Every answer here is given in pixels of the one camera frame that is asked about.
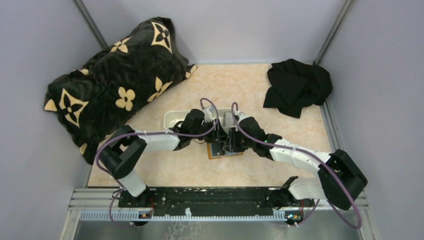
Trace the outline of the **mustard leather card holder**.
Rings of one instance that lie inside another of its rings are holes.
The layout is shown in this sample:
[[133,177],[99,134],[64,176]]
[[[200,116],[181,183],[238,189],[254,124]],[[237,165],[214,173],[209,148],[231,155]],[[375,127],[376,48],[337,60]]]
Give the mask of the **mustard leather card holder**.
[[242,152],[229,152],[223,149],[223,144],[219,142],[208,143],[207,155],[209,160],[220,159],[225,157],[240,156]]

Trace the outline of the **white oblong plastic tray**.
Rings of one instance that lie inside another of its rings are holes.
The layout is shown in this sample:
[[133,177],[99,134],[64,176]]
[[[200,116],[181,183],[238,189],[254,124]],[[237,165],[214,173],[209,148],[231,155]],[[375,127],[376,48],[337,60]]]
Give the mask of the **white oblong plastic tray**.
[[[163,119],[163,127],[165,129],[172,128],[177,122],[183,121],[186,116],[189,114],[191,110],[176,110],[176,111],[169,111],[165,114]],[[231,112],[230,108],[218,108],[218,118],[219,123],[223,127],[223,129],[228,132],[228,129],[230,127],[224,127],[224,117],[225,113]]]

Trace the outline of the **stack of white cards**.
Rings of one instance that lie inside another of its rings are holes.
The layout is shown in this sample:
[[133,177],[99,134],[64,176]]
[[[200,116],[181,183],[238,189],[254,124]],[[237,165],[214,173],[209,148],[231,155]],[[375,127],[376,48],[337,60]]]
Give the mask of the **stack of white cards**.
[[232,128],[234,125],[233,114],[231,112],[226,112],[224,115],[224,127]]

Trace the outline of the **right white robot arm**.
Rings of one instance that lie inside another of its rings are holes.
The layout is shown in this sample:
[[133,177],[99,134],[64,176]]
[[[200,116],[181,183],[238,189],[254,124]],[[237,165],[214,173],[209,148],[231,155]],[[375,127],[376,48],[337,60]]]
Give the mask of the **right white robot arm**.
[[349,154],[341,149],[322,152],[293,144],[280,135],[265,133],[252,116],[225,113],[223,128],[228,134],[225,147],[233,153],[251,149],[259,157],[290,164],[314,177],[294,177],[286,188],[296,200],[325,199],[349,210],[368,180]]

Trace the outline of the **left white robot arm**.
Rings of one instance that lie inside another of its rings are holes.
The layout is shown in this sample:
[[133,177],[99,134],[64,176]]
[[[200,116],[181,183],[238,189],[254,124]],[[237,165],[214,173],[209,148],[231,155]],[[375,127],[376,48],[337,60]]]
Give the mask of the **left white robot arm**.
[[178,151],[192,140],[217,143],[225,134],[225,115],[228,108],[208,106],[203,109],[169,111],[165,114],[163,131],[134,130],[121,126],[96,153],[101,163],[124,192],[139,197],[149,188],[135,167],[144,153]]

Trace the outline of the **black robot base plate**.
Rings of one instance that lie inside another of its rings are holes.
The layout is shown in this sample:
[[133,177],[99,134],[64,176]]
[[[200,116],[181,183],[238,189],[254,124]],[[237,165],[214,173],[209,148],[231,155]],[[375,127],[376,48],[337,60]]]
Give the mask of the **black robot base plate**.
[[123,191],[118,202],[121,208],[147,208],[155,217],[183,216],[187,209],[194,217],[271,216],[314,204],[294,199],[283,187],[150,187],[137,197]]

